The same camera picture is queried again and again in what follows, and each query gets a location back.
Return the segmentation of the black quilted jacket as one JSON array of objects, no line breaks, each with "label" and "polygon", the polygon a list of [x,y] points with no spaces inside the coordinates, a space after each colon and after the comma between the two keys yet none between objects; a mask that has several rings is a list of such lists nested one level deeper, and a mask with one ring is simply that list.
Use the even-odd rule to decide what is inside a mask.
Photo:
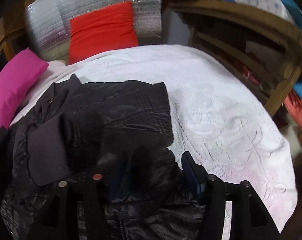
[{"label": "black quilted jacket", "polygon": [[59,187],[68,152],[128,152],[118,204],[128,239],[196,239],[205,207],[191,196],[173,152],[164,83],[52,84],[0,128],[0,239],[58,239]]}]

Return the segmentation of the silver foil insulation panel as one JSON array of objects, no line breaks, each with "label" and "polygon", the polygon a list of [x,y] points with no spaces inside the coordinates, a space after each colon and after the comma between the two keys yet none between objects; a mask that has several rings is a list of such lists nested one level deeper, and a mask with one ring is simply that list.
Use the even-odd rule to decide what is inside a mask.
[{"label": "silver foil insulation panel", "polygon": [[33,51],[44,61],[68,61],[70,19],[111,4],[131,1],[140,45],[161,42],[161,0],[36,0],[26,10]]}]

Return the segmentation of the magenta pillow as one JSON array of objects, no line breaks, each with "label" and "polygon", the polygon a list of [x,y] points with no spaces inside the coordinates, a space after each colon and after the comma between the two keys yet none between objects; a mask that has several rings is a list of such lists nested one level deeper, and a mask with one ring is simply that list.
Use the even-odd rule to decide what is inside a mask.
[{"label": "magenta pillow", "polygon": [[30,49],[16,54],[0,72],[0,128],[8,128],[28,90],[48,68]]}]

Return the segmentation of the wooden side table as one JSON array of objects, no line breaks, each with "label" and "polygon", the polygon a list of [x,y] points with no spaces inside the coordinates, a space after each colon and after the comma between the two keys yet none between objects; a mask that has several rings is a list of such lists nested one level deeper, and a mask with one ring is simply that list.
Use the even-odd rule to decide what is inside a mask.
[{"label": "wooden side table", "polygon": [[[244,4],[198,0],[171,1],[168,6],[190,26],[188,45],[219,61],[273,116],[302,73],[302,31]],[[246,52],[247,42],[274,49],[283,60],[268,67]]]}]

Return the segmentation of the white embossed bed cover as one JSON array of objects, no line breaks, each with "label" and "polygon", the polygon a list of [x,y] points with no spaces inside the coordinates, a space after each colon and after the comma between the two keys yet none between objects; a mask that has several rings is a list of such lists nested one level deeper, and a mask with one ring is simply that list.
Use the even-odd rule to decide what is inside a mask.
[{"label": "white embossed bed cover", "polygon": [[166,85],[176,160],[188,151],[224,181],[248,180],[282,230],[298,201],[290,144],[261,102],[207,53],[181,45],[113,50],[64,66],[51,61],[15,121],[52,84],[75,74],[82,83],[139,80]]}]

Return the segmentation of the red pillow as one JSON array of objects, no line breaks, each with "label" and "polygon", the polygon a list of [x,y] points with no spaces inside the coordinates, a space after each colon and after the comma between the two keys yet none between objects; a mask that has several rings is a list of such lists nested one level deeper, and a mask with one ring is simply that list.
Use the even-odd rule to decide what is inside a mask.
[{"label": "red pillow", "polygon": [[131,1],[108,5],[70,19],[68,63],[111,50],[137,47]]}]

